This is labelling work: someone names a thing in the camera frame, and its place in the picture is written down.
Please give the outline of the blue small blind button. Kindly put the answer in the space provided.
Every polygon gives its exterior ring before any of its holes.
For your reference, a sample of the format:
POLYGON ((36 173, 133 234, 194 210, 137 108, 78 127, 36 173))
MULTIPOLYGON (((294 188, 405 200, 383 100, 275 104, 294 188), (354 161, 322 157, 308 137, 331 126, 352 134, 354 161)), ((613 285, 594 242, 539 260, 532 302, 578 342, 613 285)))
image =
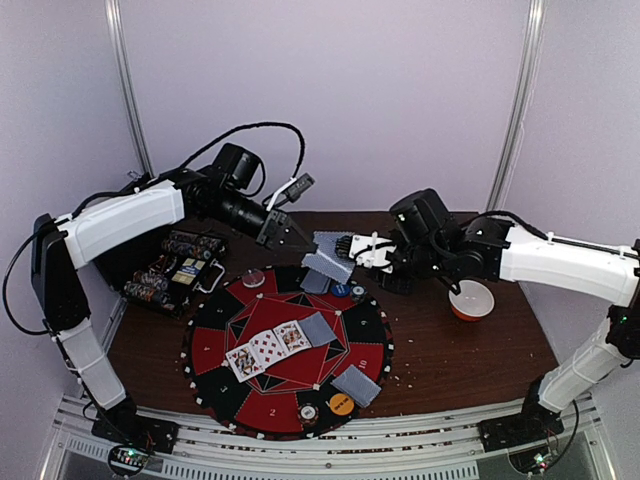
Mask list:
POLYGON ((346 297, 350 294, 351 288, 349 285, 345 284, 334 284, 331 287, 331 293, 338 298, 346 297))

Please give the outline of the small pile of dealt cards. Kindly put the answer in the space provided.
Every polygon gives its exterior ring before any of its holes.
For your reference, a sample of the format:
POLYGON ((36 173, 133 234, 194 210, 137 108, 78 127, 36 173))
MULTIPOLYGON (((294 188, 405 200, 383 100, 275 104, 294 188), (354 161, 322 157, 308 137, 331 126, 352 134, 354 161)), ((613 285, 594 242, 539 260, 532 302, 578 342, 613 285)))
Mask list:
POLYGON ((382 388, 371 380, 361 369, 350 365, 331 385, 353 399, 361 408, 368 407, 380 394, 382 388))

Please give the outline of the red poker chip stack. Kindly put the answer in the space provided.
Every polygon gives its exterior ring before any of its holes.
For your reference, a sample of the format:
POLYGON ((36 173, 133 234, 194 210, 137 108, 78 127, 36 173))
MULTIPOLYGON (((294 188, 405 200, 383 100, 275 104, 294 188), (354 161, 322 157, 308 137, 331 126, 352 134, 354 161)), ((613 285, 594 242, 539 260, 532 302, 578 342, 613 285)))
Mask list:
POLYGON ((306 403, 298 409, 298 419, 304 426, 313 426, 319 419, 319 409, 316 405, 306 403))

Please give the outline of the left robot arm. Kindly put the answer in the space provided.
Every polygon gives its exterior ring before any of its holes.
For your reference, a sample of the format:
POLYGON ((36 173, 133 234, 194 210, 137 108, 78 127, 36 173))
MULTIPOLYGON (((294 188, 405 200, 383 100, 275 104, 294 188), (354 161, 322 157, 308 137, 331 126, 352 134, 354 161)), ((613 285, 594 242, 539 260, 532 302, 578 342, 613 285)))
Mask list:
POLYGON ((156 251, 157 236, 190 216, 226 224, 264 248, 313 250, 309 236, 281 207, 297 201, 314 179, 294 173, 267 203, 257 203, 243 191, 263 166, 255 154, 226 143, 201 169, 183 163, 121 191, 98 192, 69 214, 36 219, 21 247, 31 251, 31 284, 44 313, 41 332, 58 345, 94 401, 107 437, 133 444, 154 431, 138 416, 95 336, 79 270, 95 264, 107 284, 123 294, 135 268, 156 251))

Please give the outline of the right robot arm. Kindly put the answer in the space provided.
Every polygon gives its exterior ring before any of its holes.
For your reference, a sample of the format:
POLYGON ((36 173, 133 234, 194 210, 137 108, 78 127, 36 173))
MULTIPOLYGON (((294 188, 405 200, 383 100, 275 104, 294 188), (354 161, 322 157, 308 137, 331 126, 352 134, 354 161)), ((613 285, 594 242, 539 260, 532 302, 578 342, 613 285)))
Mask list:
POLYGON ((535 440, 579 395, 639 357, 639 247, 605 246, 544 233, 506 211, 460 223, 437 192, 425 189, 390 209, 396 228, 350 256, 387 277, 431 278, 458 294, 467 278, 531 282, 610 302, 595 333, 554 370, 533 382, 513 419, 519 440, 535 440))

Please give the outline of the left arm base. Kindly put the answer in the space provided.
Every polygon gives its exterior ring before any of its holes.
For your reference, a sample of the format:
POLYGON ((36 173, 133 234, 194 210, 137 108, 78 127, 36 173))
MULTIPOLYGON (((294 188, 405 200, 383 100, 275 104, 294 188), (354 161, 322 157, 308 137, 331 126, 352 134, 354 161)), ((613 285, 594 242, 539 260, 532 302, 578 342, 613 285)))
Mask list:
POLYGON ((179 425, 175 422, 139 415, 125 419, 100 416, 91 429, 96 437, 166 454, 173 452, 178 431, 179 425))

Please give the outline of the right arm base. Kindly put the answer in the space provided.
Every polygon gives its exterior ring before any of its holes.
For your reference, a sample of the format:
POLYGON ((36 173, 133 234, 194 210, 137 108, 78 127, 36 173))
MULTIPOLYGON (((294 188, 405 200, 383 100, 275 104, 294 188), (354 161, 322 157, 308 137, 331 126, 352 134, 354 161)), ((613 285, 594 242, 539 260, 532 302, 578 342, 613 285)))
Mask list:
POLYGON ((478 430, 484 451, 493 452, 545 440, 549 433, 561 434, 564 425, 556 413, 517 413, 483 420, 478 430))

